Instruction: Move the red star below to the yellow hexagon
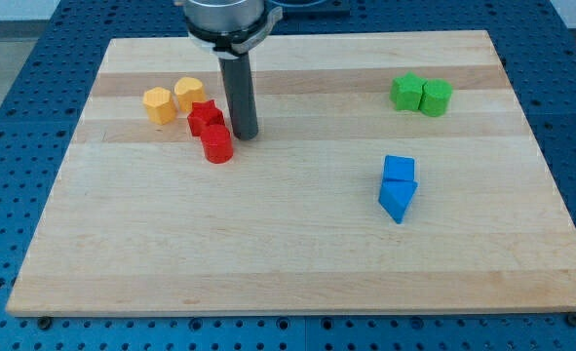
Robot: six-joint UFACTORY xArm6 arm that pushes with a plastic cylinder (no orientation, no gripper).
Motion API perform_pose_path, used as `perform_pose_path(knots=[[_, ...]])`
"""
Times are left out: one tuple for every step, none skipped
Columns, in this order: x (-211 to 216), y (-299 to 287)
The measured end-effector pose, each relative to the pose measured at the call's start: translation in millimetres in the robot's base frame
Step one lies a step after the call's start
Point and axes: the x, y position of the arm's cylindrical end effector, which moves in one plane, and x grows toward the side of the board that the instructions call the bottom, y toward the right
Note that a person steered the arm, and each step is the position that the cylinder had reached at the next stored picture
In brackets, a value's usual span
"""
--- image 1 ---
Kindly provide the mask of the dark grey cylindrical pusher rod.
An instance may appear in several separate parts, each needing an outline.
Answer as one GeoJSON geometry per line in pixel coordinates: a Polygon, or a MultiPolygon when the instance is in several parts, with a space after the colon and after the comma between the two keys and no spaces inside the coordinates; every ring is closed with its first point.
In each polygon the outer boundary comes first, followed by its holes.
{"type": "Polygon", "coordinates": [[[239,140],[251,140],[259,132],[250,70],[250,56],[219,60],[233,134],[239,140]]]}

